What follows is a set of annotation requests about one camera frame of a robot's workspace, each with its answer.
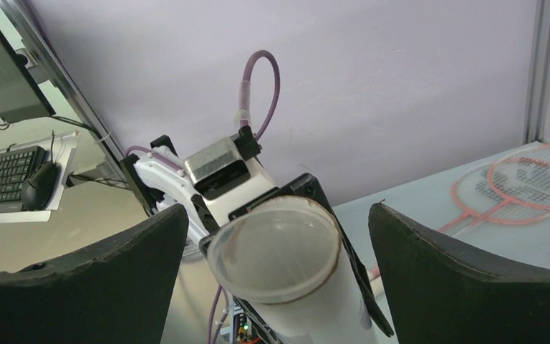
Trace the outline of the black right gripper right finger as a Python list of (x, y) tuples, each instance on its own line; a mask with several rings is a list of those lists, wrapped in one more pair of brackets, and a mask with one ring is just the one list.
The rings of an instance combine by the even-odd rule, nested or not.
[(372, 247), (400, 343), (550, 343), (550, 269), (462, 242), (382, 204)]

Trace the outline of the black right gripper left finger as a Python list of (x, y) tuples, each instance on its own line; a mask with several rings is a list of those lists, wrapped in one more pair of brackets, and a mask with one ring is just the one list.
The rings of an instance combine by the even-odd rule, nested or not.
[(0, 343), (159, 343), (188, 225), (175, 205), (77, 251), (0, 272)]

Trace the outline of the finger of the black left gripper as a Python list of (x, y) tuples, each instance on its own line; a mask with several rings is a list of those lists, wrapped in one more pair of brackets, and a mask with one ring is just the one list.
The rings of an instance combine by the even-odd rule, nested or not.
[(380, 307), (376, 303), (375, 294), (369, 287), (369, 280), (366, 266), (357, 255), (352, 243), (350, 242), (344, 228), (334, 213), (334, 210), (327, 198), (324, 189), (319, 180), (310, 173), (303, 173), (284, 186), (284, 193), (292, 196), (302, 196), (323, 206), (333, 217), (334, 223), (342, 234), (342, 247), (349, 257), (351, 268), (354, 275), (354, 283), (359, 287), (362, 301), (367, 307), (368, 315), (375, 321), (376, 326), (387, 337), (391, 338), (395, 332), (393, 326), (389, 323)]
[[(213, 237), (203, 237), (198, 244), (198, 248), (201, 254), (207, 259), (208, 248), (213, 240)], [(265, 343), (282, 344), (282, 341), (278, 338), (277, 334), (264, 322), (262, 317), (256, 312), (256, 310), (246, 300), (242, 300), (237, 296), (233, 296), (234, 302), (241, 307), (243, 312), (248, 316), (252, 323), (258, 328), (258, 336), (265, 341)]]

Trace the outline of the white shuttlecock tube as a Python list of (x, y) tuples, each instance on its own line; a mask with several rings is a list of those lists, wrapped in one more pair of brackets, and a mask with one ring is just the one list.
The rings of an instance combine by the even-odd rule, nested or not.
[(316, 201), (281, 196), (221, 228), (213, 276), (283, 343), (375, 343), (342, 231)]

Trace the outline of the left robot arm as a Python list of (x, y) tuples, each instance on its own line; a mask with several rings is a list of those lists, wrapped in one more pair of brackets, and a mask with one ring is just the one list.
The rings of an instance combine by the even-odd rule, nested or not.
[(375, 343), (393, 327), (319, 180), (277, 186), (244, 128), (186, 159), (168, 136), (120, 166), (147, 209), (179, 204), (213, 276), (266, 343)]

